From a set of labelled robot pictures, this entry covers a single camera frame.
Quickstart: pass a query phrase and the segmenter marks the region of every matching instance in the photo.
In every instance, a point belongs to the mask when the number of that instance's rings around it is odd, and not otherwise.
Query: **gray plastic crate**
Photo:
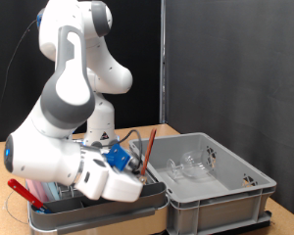
[[[144,151],[147,144],[143,139]],[[137,140],[129,147],[138,153]],[[172,180],[168,159],[178,163],[183,154],[198,150],[204,150],[202,163],[210,172],[200,179]],[[148,172],[167,186],[171,235],[212,234],[270,220],[265,205],[276,182],[204,133],[156,138]]]
[[[29,234],[110,235],[118,231],[136,235],[137,229],[139,234],[159,233],[167,228],[169,202],[166,185],[153,183],[143,187],[134,203],[81,196],[45,203],[53,212],[48,214],[38,213],[28,204]]]

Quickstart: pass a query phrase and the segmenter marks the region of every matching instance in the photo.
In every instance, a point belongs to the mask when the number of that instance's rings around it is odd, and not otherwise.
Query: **cable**
[[[6,89],[7,89],[7,83],[8,83],[8,75],[9,75],[9,69],[10,69],[10,66],[11,66],[11,63],[13,62],[16,54],[17,54],[17,51],[19,49],[19,46],[21,44],[21,42],[23,41],[23,39],[25,38],[25,36],[27,35],[27,33],[29,32],[29,29],[31,28],[31,26],[36,23],[37,20],[33,21],[32,23],[29,24],[29,26],[27,27],[26,31],[23,33],[23,36],[21,37],[13,55],[12,55],[12,58],[10,60],[10,63],[7,67],[7,71],[6,71],[6,79],[5,79],[5,82],[4,82],[4,86],[3,86],[3,92],[2,92],[2,96],[1,96],[1,99],[0,99],[0,110],[1,110],[1,105],[2,105],[2,101],[3,101],[3,98],[4,98],[4,93],[6,92]]]
[[[11,192],[11,194],[9,195],[9,197],[7,198],[7,201],[6,201],[6,208],[7,208],[7,212],[8,214],[10,215],[10,217],[12,217],[14,220],[18,221],[18,222],[21,222],[23,224],[28,224],[28,223],[25,223],[25,222],[22,222],[20,221],[19,219],[15,218],[14,216],[12,216],[12,214],[9,212],[9,209],[8,209],[8,201],[9,201],[9,198],[11,197],[11,195],[14,193],[14,191]]]
[[[129,135],[131,135],[132,132],[135,132],[138,136],[138,141],[139,141],[139,162],[138,162],[138,165],[137,167],[133,170],[133,171],[137,171],[139,170],[140,168],[140,165],[141,165],[141,156],[142,156],[142,150],[143,150],[143,144],[142,144],[142,141],[141,141],[141,138],[140,138],[140,134],[139,134],[139,131],[136,130],[136,129],[132,129],[128,132],[128,134],[125,136],[125,138],[123,138],[122,140],[120,140],[119,142],[115,143],[115,144],[121,144],[121,142],[125,141]],[[111,147],[115,144],[109,144],[109,145],[103,145],[102,147]]]

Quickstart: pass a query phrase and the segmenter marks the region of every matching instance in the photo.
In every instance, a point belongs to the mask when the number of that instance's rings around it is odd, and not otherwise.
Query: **black curtain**
[[[294,0],[167,1],[168,122],[277,182],[294,213]]]
[[[12,54],[26,27],[47,2],[0,1],[0,98]],[[159,122],[161,0],[104,2],[114,19],[112,30],[106,36],[108,48],[133,75],[129,92],[105,96],[115,107],[116,128],[156,124]],[[0,114],[0,141],[5,141],[25,120],[53,72],[54,63],[39,51],[34,25],[10,68]],[[76,132],[84,132],[85,127]]]

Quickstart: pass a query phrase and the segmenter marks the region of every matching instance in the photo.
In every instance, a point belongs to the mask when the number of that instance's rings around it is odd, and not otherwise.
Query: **red object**
[[[36,206],[38,209],[42,208],[43,204],[33,196],[28,190],[26,190],[22,184],[20,184],[16,179],[10,179],[8,185],[22,197],[27,199],[31,204]]]
[[[147,164],[149,162],[149,156],[150,156],[150,153],[151,153],[151,149],[153,148],[156,133],[157,133],[157,129],[153,128],[151,133],[150,133],[150,138],[149,138],[147,150],[146,150],[146,153],[145,153],[144,165],[143,165],[143,167],[141,168],[141,171],[140,171],[141,175],[145,175],[145,171],[146,171],[146,168],[147,168]]]

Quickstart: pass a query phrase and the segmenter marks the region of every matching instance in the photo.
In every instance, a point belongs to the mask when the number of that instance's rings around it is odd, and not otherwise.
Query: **plastic crate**
[[[53,213],[39,213],[28,204],[31,235],[152,234],[167,228],[166,185],[148,184],[134,203],[92,201],[85,196],[45,203]]]
[[[147,144],[143,139],[144,150]],[[138,153],[137,140],[129,147]],[[169,177],[168,159],[178,163],[183,154],[200,150],[209,173],[200,179]],[[276,182],[204,133],[156,138],[148,173],[167,186],[171,235],[212,234],[270,220],[265,205]]]

